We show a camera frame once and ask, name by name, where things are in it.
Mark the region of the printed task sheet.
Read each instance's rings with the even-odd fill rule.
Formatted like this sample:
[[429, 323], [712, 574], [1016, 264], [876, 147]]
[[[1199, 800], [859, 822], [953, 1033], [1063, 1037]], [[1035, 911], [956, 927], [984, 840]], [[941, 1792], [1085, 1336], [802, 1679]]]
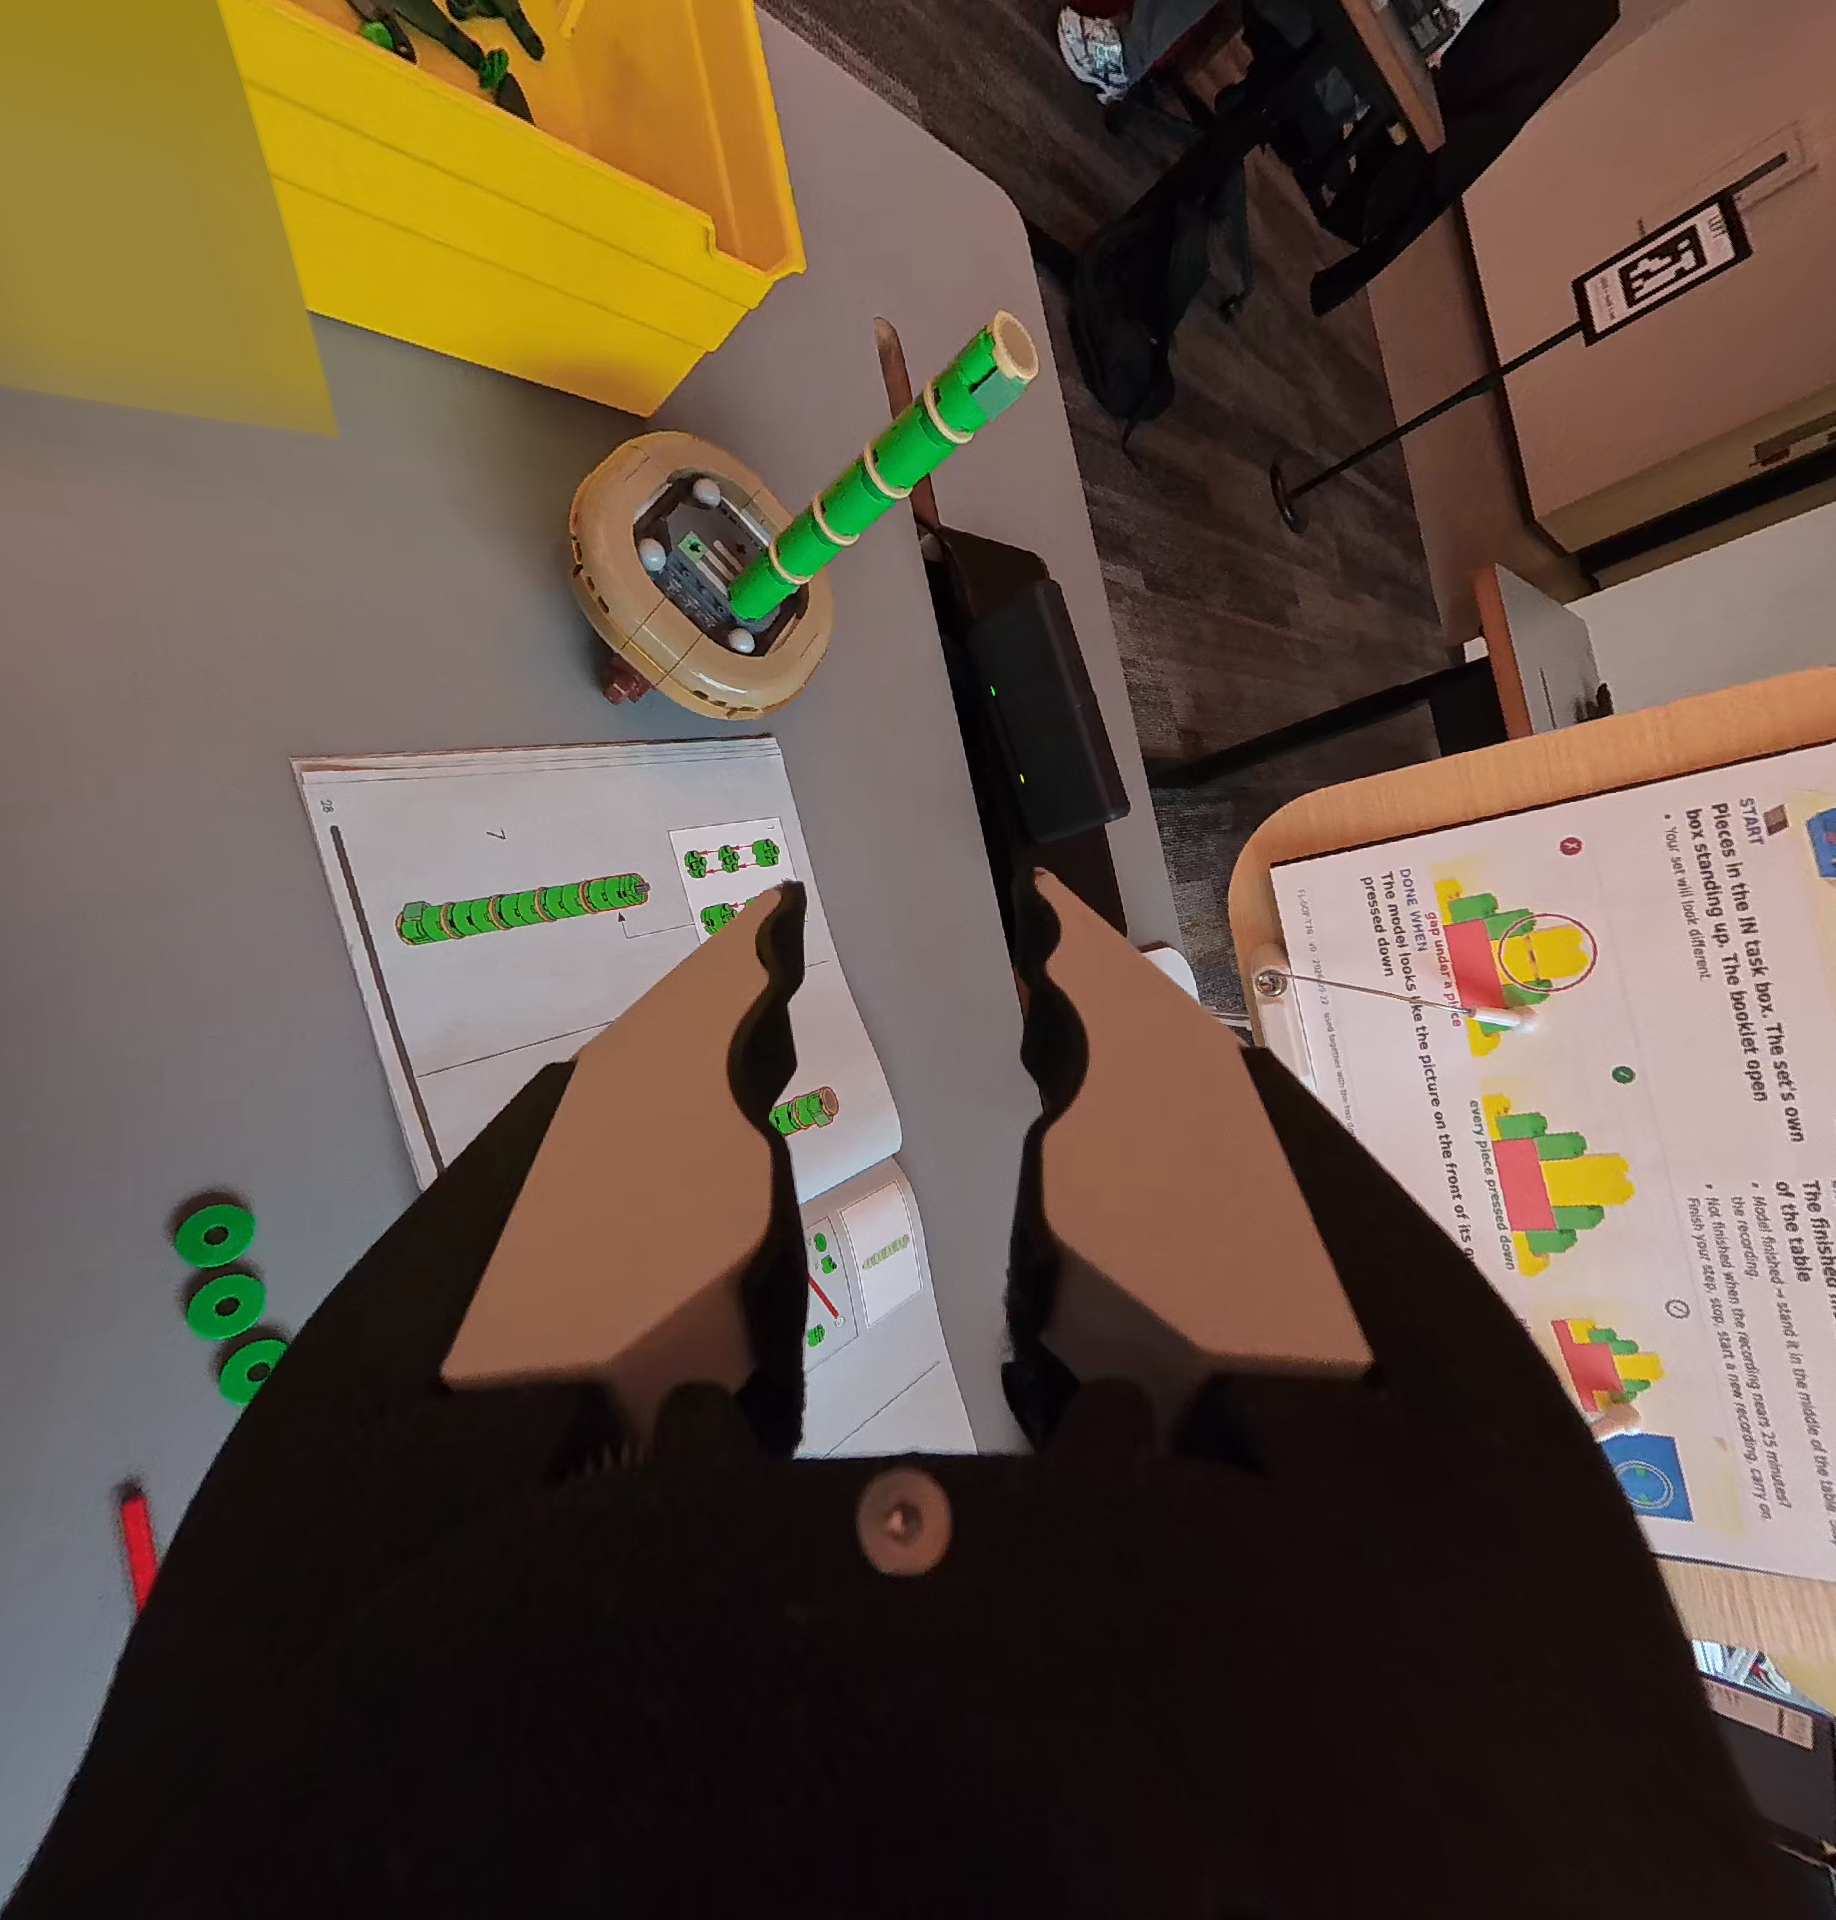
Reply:
[[1302, 1077], [1651, 1547], [1836, 1582], [1836, 744], [1271, 883]]

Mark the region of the black office chair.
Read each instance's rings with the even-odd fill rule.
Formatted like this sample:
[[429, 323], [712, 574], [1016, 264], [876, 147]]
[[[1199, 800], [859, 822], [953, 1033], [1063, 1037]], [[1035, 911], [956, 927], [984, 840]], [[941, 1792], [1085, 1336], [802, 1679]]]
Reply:
[[1069, 268], [1069, 333], [1085, 389], [1124, 428], [1161, 417], [1175, 398], [1171, 345], [1211, 276], [1213, 229], [1241, 198], [1254, 152], [1294, 126], [1337, 75], [1363, 113], [1316, 141], [1297, 172], [1320, 224], [1355, 254], [1312, 281], [1326, 315], [1372, 285], [1434, 225], [1434, 166], [1449, 144], [1437, 126], [1432, 77], [1421, 66], [1422, 107], [1407, 109], [1387, 60], [1412, 63], [1404, 30], [1368, 26], [1367, 4], [1301, 4], [1290, 30], [1252, 39], [1245, 79], [1198, 124], [1194, 141], [1124, 213], [1100, 228]]

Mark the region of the yellow plastic parts bin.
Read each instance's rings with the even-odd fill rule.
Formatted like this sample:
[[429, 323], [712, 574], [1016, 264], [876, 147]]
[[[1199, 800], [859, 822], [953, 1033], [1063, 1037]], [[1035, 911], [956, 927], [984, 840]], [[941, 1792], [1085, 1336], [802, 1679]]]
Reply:
[[219, 9], [316, 315], [648, 419], [805, 270], [754, 4], [551, 3], [573, 139], [329, 4]]

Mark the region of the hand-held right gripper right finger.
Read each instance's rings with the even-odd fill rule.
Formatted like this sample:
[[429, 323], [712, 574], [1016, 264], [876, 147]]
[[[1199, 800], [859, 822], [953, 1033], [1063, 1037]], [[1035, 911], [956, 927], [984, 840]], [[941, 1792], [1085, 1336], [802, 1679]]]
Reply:
[[1022, 1149], [1004, 1397], [1045, 1452], [1080, 1391], [1161, 1437], [1216, 1380], [1361, 1382], [1373, 1352], [1245, 1043], [1049, 871], [1014, 900]]

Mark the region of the black floor sign stand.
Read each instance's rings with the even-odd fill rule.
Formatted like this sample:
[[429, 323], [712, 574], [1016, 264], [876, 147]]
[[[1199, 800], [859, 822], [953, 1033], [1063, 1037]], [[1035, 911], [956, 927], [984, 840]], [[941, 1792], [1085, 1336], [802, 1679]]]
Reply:
[[1571, 283], [1574, 319], [1561, 331], [1499, 362], [1494, 372], [1469, 379], [1455, 392], [1440, 396], [1432, 407], [1397, 422], [1389, 433], [1378, 435], [1302, 480], [1290, 483], [1283, 465], [1279, 462], [1271, 464], [1268, 491], [1281, 523], [1290, 531], [1301, 533], [1306, 528], [1301, 504], [1312, 493], [1383, 450], [1404, 443], [1422, 427], [1446, 419], [1465, 404], [1505, 392], [1511, 376], [1528, 369], [1544, 353], [1571, 344], [1602, 345], [1638, 319], [1660, 312], [1660, 306], [1746, 264], [1753, 256], [1744, 219], [1746, 198], [1770, 187], [1770, 180], [1778, 176], [1802, 174], [1803, 168], [1807, 164], [1797, 158], [1796, 141], [1787, 139], [1738, 180], [1728, 180], [1722, 188], [1707, 193], [1696, 206], [1646, 231], [1638, 242], [1615, 254], [1591, 273], [1574, 276]]

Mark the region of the pile of toy brick pieces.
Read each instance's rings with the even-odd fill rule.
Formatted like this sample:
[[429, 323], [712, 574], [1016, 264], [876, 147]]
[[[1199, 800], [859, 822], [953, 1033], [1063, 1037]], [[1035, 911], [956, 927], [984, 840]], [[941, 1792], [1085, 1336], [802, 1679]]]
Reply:
[[561, 139], [587, 132], [569, 30], [585, 4], [340, 3], [329, 17], [424, 75]]

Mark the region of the grey desk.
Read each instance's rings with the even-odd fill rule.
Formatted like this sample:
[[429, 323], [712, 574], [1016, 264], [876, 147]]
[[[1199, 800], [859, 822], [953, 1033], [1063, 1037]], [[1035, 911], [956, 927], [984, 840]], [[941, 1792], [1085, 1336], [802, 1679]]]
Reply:
[[[1064, 323], [1012, 198], [779, 23], [761, 28], [810, 270], [675, 394], [792, 508], [999, 306]], [[0, 392], [0, 1741], [75, 1747], [128, 1634], [111, 1491], [161, 1542], [234, 1427], [185, 1331], [173, 1209], [234, 1189], [284, 1329], [416, 1199], [294, 756], [702, 733], [609, 707], [569, 493], [633, 428], [316, 323], [339, 435]], [[979, 817], [905, 526], [772, 722], [938, 1233], [979, 1452], [1033, 1112]]]

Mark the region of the black power box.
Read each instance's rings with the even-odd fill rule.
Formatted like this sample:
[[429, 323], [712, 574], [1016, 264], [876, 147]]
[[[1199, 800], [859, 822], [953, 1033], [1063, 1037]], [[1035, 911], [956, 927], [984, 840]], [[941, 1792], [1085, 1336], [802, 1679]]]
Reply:
[[965, 652], [1025, 840], [1048, 846], [1124, 818], [1123, 771], [1059, 584], [1031, 581], [984, 614]]

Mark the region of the toy bamboo stalk in tan pot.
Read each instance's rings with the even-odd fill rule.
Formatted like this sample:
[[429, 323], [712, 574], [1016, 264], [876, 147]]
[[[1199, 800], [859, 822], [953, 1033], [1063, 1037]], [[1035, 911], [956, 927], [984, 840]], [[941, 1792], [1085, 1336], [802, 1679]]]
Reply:
[[741, 722], [800, 697], [828, 658], [828, 571], [1039, 376], [1026, 326], [995, 314], [810, 502], [787, 517], [756, 469], [679, 432], [636, 435], [569, 504], [569, 587], [612, 706], [657, 692]]

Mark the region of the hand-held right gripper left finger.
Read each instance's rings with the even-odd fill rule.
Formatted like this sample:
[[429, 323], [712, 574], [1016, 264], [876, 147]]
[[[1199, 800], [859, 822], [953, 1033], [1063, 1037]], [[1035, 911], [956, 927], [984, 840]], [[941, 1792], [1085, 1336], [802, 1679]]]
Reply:
[[769, 1112], [796, 1070], [808, 889], [783, 882], [587, 1043], [442, 1363], [449, 1389], [598, 1385], [643, 1445], [682, 1386], [763, 1453], [805, 1427], [808, 1253]]

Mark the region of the building instruction booklet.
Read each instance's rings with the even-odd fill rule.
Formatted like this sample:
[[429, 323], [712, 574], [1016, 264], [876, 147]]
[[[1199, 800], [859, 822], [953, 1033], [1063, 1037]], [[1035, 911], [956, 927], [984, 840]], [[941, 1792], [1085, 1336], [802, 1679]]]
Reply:
[[416, 1176], [429, 1187], [764, 889], [808, 892], [774, 1102], [810, 1256], [802, 1453], [972, 1453], [901, 1119], [769, 735], [291, 763]]

